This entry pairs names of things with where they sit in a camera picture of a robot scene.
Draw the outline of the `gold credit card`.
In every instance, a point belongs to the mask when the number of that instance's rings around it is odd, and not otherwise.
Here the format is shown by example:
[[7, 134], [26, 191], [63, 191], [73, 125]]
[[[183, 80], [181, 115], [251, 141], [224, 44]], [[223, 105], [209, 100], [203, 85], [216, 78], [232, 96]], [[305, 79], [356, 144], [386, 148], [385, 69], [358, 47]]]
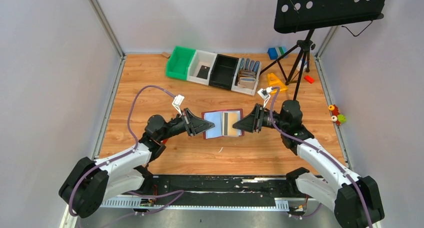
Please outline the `gold credit card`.
[[222, 135], [224, 137], [239, 137], [242, 131], [233, 128], [233, 124], [241, 119], [240, 110], [227, 110], [222, 113]]

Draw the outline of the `red leather card holder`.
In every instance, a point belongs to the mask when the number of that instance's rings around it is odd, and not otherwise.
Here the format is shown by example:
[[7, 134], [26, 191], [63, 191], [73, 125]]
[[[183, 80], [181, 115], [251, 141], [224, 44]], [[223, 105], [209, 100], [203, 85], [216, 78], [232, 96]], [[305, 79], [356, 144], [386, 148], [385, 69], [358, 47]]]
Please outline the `red leather card holder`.
[[241, 137], [245, 132], [233, 128], [233, 125], [243, 118], [242, 109], [226, 109], [202, 112], [202, 119], [214, 124], [213, 128], [203, 133], [204, 139], [221, 137]]

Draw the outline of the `black credit card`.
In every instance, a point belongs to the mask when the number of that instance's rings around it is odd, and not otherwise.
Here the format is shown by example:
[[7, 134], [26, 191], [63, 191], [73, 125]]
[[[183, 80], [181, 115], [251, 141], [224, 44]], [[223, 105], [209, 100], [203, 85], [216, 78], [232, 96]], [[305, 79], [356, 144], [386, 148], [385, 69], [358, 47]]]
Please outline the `black credit card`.
[[196, 75], [197, 78], [207, 80], [209, 77], [210, 67], [202, 65]]

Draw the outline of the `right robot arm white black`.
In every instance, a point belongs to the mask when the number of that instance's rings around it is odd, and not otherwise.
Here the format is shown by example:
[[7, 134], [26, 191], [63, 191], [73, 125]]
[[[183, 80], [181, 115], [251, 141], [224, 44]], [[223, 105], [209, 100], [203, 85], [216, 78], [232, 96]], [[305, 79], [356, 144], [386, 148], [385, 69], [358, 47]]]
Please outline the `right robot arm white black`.
[[362, 177], [342, 165], [302, 124], [303, 114], [297, 100], [286, 100], [281, 111], [256, 104], [252, 112], [233, 127], [242, 131], [260, 132], [263, 127], [274, 128], [281, 134], [284, 146], [307, 161], [322, 178], [301, 167], [287, 177], [285, 189], [291, 196], [307, 194], [332, 210], [341, 227], [371, 227], [384, 219], [377, 182]]

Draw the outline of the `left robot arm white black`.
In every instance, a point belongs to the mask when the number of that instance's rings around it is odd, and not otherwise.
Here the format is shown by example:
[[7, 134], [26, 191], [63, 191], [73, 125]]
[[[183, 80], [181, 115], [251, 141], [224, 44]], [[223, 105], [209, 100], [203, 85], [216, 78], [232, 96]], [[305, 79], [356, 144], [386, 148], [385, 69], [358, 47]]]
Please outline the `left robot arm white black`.
[[148, 194], [153, 189], [152, 174], [146, 165], [165, 150], [163, 141], [187, 133], [193, 137], [215, 127], [195, 116], [188, 108], [170, 121], [160, 115], [151, 116], [140, 139], [130, 148], [99, 160], [81, 158], [58, 194], [68, 204], [72, 216], [86, 218], [105, 200], [128, 191]]

